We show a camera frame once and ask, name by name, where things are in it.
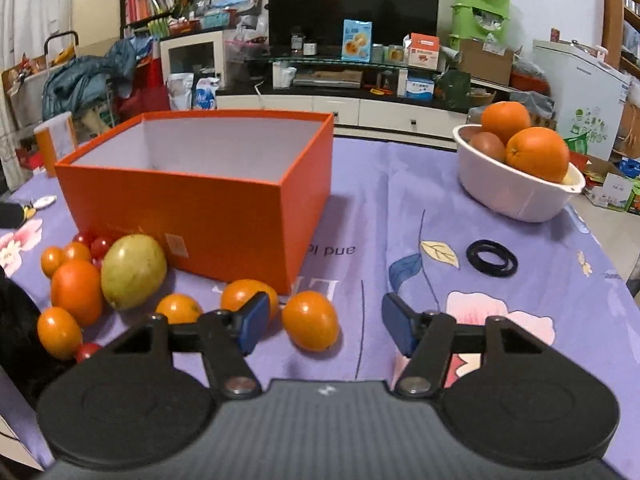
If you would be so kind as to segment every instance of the white bowl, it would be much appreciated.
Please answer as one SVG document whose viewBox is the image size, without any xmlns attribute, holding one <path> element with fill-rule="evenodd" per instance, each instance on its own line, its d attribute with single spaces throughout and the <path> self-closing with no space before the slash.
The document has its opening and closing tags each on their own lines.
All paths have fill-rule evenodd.
<svg viewBox="0 0 640 480">
<path fill-rule="evenodd" d="M 573 164 L 569 164 L 564 184 L 547 182 L 472 148 L 465 139 L 480 131 L 477 124 L 464 124 L 453 129 L 453 138 L 458 144 L 460 183 L 489 209 L 523 222 L 545 222 L 582 192 L 584 176 Z"/>
</svg>

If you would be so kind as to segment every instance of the o-ring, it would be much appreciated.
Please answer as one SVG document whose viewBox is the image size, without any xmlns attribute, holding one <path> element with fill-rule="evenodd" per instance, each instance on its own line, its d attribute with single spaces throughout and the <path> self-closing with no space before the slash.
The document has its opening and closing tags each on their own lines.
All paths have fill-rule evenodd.
<svg viewBox="0 0 640 480">
<path fill-rule="evenodd" d="M 498 256 L 501 260 L 501 264 L 492 264 L 486 260 L 483 260 L 480 253 L 491 253 Z M 513 276 L 518 270 L 518 259 L 515 254 L 508 250 L 504 245 L 491 240 L 478 240 L 473 242 L 466 248 L 466 259 L 477 270 L 488 276 L 494 276 L 496 278 L 508 278 Z"/>
</svg>

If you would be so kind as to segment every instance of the white refrigerator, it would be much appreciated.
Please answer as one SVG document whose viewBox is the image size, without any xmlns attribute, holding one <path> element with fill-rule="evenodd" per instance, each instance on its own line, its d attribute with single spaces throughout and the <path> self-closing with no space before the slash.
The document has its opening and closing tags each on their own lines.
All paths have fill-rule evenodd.
<svg viewBox="0 0 640 480">
<path fill-rule="evenodd" d="M 534 41 L 533 62 L 549 80 L 558 133 L 572 150 L 608 160 L 631 76 L 572 44 Z"/>
</svg>

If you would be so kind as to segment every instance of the glass shelf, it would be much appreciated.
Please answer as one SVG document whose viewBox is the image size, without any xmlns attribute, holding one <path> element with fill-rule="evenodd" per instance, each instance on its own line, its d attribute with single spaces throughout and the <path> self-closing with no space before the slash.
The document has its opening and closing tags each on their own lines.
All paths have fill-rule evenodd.
<svg viewBox="0 0 640 480">
<path fill-rule="evenodd" d="M 276 61 L 287 61 L 289 63 L 307 64 L 307 65 L 341 65 L 341 66 L 356 66 L 359 68 L 385 68 L 390 70 L 399 70 L 405 68 L 408 70 L 420 70 L 422 72 L 437 73 L 437 70 L 431 70 L 429 68 L 421 68 L 418 66 L 408 66 L 406 64 L 399 63 L 372 63 L 367 61 L 348 60 L 345 61 L 339 57 L 324 57 L 324 56 L 283 56 L 283 57 L 267 57 L 265 58 L 270 63 Z"/>
</svg>

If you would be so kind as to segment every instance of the table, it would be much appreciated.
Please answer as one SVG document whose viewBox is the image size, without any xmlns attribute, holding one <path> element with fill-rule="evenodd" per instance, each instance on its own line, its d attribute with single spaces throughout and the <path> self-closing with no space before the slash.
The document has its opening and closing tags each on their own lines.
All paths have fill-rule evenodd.
<svg viewBox="0 0 640 480">
<path fill-rule="evenodd" d="M 330 297 L 342 336 L 325 354 L 303 354 L 276 323 L 248 363 L 264 387 L 276 377 L 390 380 L 398 352 L 383 327 L 380 302 L 391 288 L 415 310 L 449 312 L 460 322 L 506 315 L 613 390 L 622 419 L 606 460 L 623 475 L 640 478 L 640 312 L 625 283 L 572 208 L 543 224 L 494 214 L 460 187 L 456 164 L 454 153 L 335 139 L 332 195 L 296 288 Z M 22 265 L 13 275 L 40 308 L 48 305 L 49 296 L 40 254 L 47 246 L 68 243 L 76 233 L 56 180 L 36 176 L 14 197 L 46 194 L 58 195 L 58 202 L 36 216 L 42 220 L 42 239 L 20 252 Z M 516 254 L 516 275 L 491 278 L 471 267 L 465 250 L 480 238 Z M 221 283 L 172 271 L 161 294 L 184 292 L 212 310 L 222 288 Z M 85 330 L 85 340 L 109 342 L 150 312 L 154 302 L 157 298 L 120 314 L 109 311 Z M 176 354 L 174 361 L 206 384 L 196 356 Z M 478 356 L 455 356 L 448 382 L 478 365 Z M 33 410 L 1 373 L 0 415 L 41 463 L 51 462 Z"/>
</svg>

